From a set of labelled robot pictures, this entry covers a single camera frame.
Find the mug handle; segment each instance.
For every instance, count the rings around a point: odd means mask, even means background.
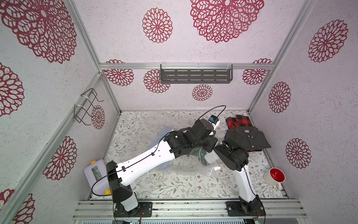
[[[281,183],[278,183],[277,185],[274,185],[274,189],[275,189],[276,191],[282,190],[282,185],[281,185]]]

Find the plaid shirt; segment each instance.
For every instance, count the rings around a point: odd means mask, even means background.
[[[226,118],[226,123],[229,129],[234,129],[236,127],[252,127],[251,121],[248,117],[238,114],[235,118]]]

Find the clear plastic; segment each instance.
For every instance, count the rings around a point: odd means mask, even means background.
[[[163,127],[156,138],[153,139],[152,143],[149,145],[148,149],[151,149],[158,144],[159,140],[168,132],[172,130],[179,130],[186,127],[191,127],[192,125],[184,122],[179,122],[174,124],[173,127],[165,126]],[[224,139],[225,132],[217,132],[215,137],[217,137],[220,142]],[[180,156],[172,161],[162,163],[161,165],[150,170],[151,172],[175,172],[179,175],[193,175],[201,174],[203,176],[219,176],[220,175],[220,165],[214,159],[209,160],[205,159],[207,152],[204,149],[192,150],[190,154]]]

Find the mug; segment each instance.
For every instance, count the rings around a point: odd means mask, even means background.
[[[282,190],[281,183],[286,180],[286,176],[282,170],[271,168],[263,175],[263,179],[268,185],[274,186],[276,191],[280,191]]]

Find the white container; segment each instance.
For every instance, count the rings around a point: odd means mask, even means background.
[[[106,163],[103,159],[96,161],[95,163],[87,166],[84,169],[84,174],[86,175],[87,181],[92,186],[95,184],[97,180],[107,175]],[[104,195],[106,190],[110,189],[110,185],[108,183],[108,179],[105,177],[101,179],[96,185],[93,187],[93,192],[98,195]]]

